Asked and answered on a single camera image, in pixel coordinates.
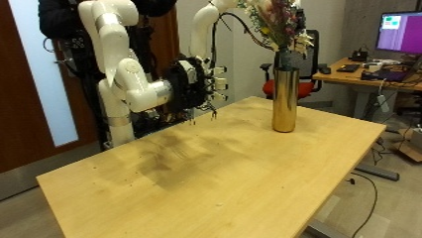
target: cylindrical vase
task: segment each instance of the cylindrical vase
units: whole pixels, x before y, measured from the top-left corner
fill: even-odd
[[[279,132],[292,132],[296,127],[299,85],[299,68],[289,71],[275,68],[273,129]]]

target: desk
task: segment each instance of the desk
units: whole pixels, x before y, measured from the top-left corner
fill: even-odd
[[[357,85],[369,85],[369,86],[380,86],[382,84],[382,80],[360,80],[360,75],[361,72],[365,70],[365,68],[360,68],[356,72],[337,72],[337,69],[348,63],[360,63],[356,61],[349,60],[348,58],[341,59],[336,63],[330,65],[332,68],[332,74],[322,74],[322,73],[316,73],[313,78],[317,80],[322,81],[329,81],[329,82],[338,82],[338,83],[346,83],[346,84],[357,84]],[[418,78],[418,75],[414,75],[410,77],[406,81],[416,80]],[[408,90],[417,90],[422,91],[422,82],[420,83],[401,83],[401,82],[394,82],[394,83],[385,83],[388,87],[392,88],[400,88],[404,89],[406,88]]]
[[[352,88],[357,91],[357,100],[356,100],[356,107],[354,107],[354,118],[364,118],[365,116],[365,106],[369,100],[369,96],[372,93],[377,92],[378,87],[382,84],[382,80],[361,80],[360,75],[364,71],[361,67],[356,72],[337,72],[337,69],[348,63],[358,63],[350,61],[348,58],[341,59],[333,65],[332,74],[322,74],[316,73],[313,78],[317,80],[322,80],[332,83],[342,83],[349,84]],[[421,75],[414,75],[404,82],[386,82],[384,83],[384,87],[394,88],[401,90],[417,90],[422,91],[422,81],[420,79]]]
[[[299,107],[279,133],[257,97],[196,121],[38,177],[67,237],[297,237],[385,129]]]

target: door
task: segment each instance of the door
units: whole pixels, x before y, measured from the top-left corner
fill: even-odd
[[[71,77],[68,70],[62,67],[78,139],[67,144],[55,145],[10,1],[0,1],[0,8],[2,184],[2,175],[7,172],[95,143],[98,138],[80,81],[76,77]],[[156,29],[152,48],[153,51],[157,51],[155,54],[159,59],[159,72],[161,72],[179,54],[176,10],[164,17],[153,19],[152,25]]]

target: black cable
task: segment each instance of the black cable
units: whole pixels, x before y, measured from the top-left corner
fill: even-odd
[[[373,211],[374,211],[374,208],[376,208],[376,205],[377,205],[377,201],[378,201],[378,190],[377,190],[377,186],[374,185],[374,182],[372,181],[372,179],[370,179],[369,177],[366,177],[366,176],[364,176],[364,175],[360,175],[360,174],[357,174],[357,173],[352,173],[352,174],[356,175],[356,176],[360,176],[360,177],[365,178],[366,180],[369,180],[370,183],[372,183],[372,186],[373,186],[373,190],[374,190],[374,200],[373,200],[373,205],[372,205],[372,208],[370,208],[370,212],[369,212],[369,215],[368,215],[365,221],[362,222],[361,226],[358,227],[358,229],[356,230],[356,232],[354,232],[354,234],[353,234],[353,236],[352,236],[352,238],[354,238],[357,232],[358,232],[360,229],[364,227],[364,225],[368,223],[368,221],[369,221],[369,219],[370,219],[370,216],[372,216],[372,214],[373,214]]]
[[[245,22],[240,19],[240,17],[237,17],[236,14],[224,12],[224,13],[220,15],[220,17],[223,17],[223,16],[225,16],[225,15],[232,16],[232,17],[240,22],[241,26],[244,27],[245,33],[249,34],[249,36],[251,36],[251,38],[252,38],[252,41],[255,42],[256,45],[259,45],[260,47],[263,47],[263,48],[265,48],[265,49],[268,49],[268,50],[273,50],[272,47],[269,47],[269,46],[265,45],[265,42],[261,42],[261,41],[255,37],[253,33],[252,33],[251,30],[249,30],[248,25],[247,25]]]

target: purple screen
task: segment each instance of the purple screen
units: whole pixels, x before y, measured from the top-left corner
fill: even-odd
[[[382,14],[377,48],[422,54],[422,12]]]

